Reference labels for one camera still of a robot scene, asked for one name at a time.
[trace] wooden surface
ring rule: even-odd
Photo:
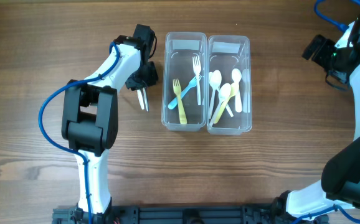
[[[116,205],[269,202],[320,179],[327,160],[353,140],[353,94],[324,82],[301,58],[316,34],[341,33],[313,13],[314,1],[116,1],[0,4],[0,223],[50,223],[52,209],[79,197],[75,158],[51,146],[37,124],[39,108],[71,78],[83,79],[118,35],[137,23],[158,37],[160,82],[150,112],[135,92],[118,97],[119,132],[108,178]],[[353,21],[346,1],[320,7]],[[252,51],[253,128],[241,136],[168,131],[161,124],[164,39],[171,31],[246,35]],[[45,111],[46,130],[61,144],[63,96]],[[360,211],[352,214],[360,218]],[[345,223],[331,214],[332,223]]]

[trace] wood grain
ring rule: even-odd
[[[162,83],[119,95],[119,133],[108,160],[117,205],[269,202],[320,178],[327,160],[354,134],[353,94],[324,83],[301,53],[316,34],[340,33],[317,18],[314,1],[115,1],[0,4],[0,223],[50,223],[52,209],[79,196],[75,159],[42,137],[39,108],[71,78],[83,79],[108,44],[137,23],[158,37],[153,57],[162,80],[171,31],[246,35],[252,51],[253,128],[241,136],[170,132],[161,124]],[[360,9],[329,1],[323,13],[353,21]],[[46,109],[45,127],[61,138],[63,96]],[[353,211],[360,218],[360,211]],[[344,223],[331,214],[332,223]]]

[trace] plastic fork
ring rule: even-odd
[[[194,69],[195,76],[199,78],[199,74],[202,70],[201,62],[199,61],[199,56],[193,56],[192,67]],[[198,105],[201,105],[201,88],[199,86],[199,82],[197,82],[197,100],[198,100]]]
[[[197,86],[197,77],[192,78],[191,81],[188,83],[188,86],[182,90],[181,98],[183,98],[187,94],[188,90],[194,88],[195,86]],[[177,105],[178,105],[178,99],[175,98],[168,104],[168,108],[170,110],[173,110]]]
[[[173,80],[173,92],[174,94],[176,94],[176,97],[178,99],[180,124],[187,124],[186,113],[184,112],[184,107],[182,106],[182,101],[181,101],[180,81],[177,78]]]

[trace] plastic bin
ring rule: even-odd
[[[224,110],[219,122],[210,125],[207,123],[207,130],[211,134],[241,134],[250,131],[252,128],[252,103],[250,84],[250,49],[249,40],[244,36],[235,35],[213,35],[208,43],[208,72],[219,70],[222,74],[222,86],[225,83],[233,83],[231,73],[234,68],[242,72],[240,81],[240,95],[242,101],[242,112],[235,111],[235,99],[230,99],[229,106],[234,114]],[[212,88],[209,87],[209,97],[212,95]],[[214,110],[219,103],[218,92],[215,93]]]
[[[163,78],[162,123],[172,131],[198,131],[206,124],[207,80],[206,77],[206,35],[197,32],[170,32],[166,35],[165,65]],[[181,90],[195,77],[192,57],[198,55],[201,61],[200,80],[201,105],[197,103],[197,88],[191,88],[182,99],[187,124],[180,124],[176,106],[172,110],[168,104],[176,97],[173,79],[178,78]]]

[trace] black cable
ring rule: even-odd
[[[154,36],[154,38],[155,38],[155,47],[154,47],[154,50],[153,50],[153,54],[151,54],[151,55],[149,56],[149,58],[148,58],[148,59],[150,59],[151,57],[153,57],[153,56],[154,56],[154,54],[155,54],[155,50],[156,50],[156,43],[158,42],[158,38],[156,38],[156,36]]]

